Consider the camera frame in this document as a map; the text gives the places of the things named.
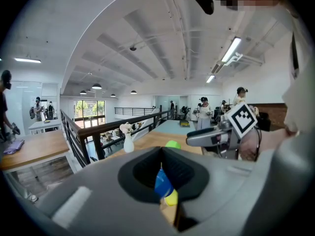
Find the purple cloth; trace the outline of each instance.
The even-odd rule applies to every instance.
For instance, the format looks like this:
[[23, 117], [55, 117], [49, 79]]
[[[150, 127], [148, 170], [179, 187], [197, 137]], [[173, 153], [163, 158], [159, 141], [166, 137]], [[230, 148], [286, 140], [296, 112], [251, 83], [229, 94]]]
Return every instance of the purple cloth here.
[[3, 152], [5, 155], [14, 154], [19, 151], [24, 144], [24, 140], [15, 140], [10, 146]]

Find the green tree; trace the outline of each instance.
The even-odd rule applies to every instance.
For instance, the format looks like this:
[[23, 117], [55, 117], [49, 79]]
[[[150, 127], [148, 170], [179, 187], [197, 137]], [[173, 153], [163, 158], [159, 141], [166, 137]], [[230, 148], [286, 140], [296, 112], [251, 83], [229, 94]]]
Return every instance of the green tree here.
[[[85, 101], [83, 101], [83, 109], [87, 109], [88, 105]], [[77, 101], [75, 105], [75, 115], [76, 117], [83, 117], [82, 116], [82, 101]]]
[[97, 113], [97, 106], [96, 106], [96, 104], [93, 106], [92, 112], [93, 112], [94, 115], [102, 116], [104, 114], [105, 102], [104, 101], [98, 101], [97, 104], [98, 104], [98, 113]]

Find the white vase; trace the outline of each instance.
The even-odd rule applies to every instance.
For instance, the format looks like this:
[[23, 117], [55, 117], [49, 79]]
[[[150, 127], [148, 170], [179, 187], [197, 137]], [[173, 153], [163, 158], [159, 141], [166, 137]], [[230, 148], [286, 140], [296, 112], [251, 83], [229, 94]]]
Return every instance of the white vase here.
[[125, 135], [125, 143], [124, 143], [124, 150], [126, 153], [130, 153], [134, 151], [134, 145], [133, 145], [133, 141], [131, 138], [131, 134], [126, 134]]

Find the green ball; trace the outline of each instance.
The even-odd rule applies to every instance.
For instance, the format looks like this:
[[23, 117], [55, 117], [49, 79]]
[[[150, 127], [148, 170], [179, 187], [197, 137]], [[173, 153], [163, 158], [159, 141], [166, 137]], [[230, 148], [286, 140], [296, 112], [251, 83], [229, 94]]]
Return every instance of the green ball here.
[[168, 141], [165, 147], [181, 149], [181, 145], [176, 141]]

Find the backpack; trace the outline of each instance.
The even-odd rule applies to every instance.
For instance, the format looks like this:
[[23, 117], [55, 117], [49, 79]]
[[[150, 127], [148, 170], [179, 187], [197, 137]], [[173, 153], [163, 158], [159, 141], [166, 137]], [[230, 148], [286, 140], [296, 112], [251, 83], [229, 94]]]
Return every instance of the backpack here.
[[31, 119], [35, 118], [34, 107], [31, 107], [31, 109], [30, 109], [30, 117], [31, 117]]

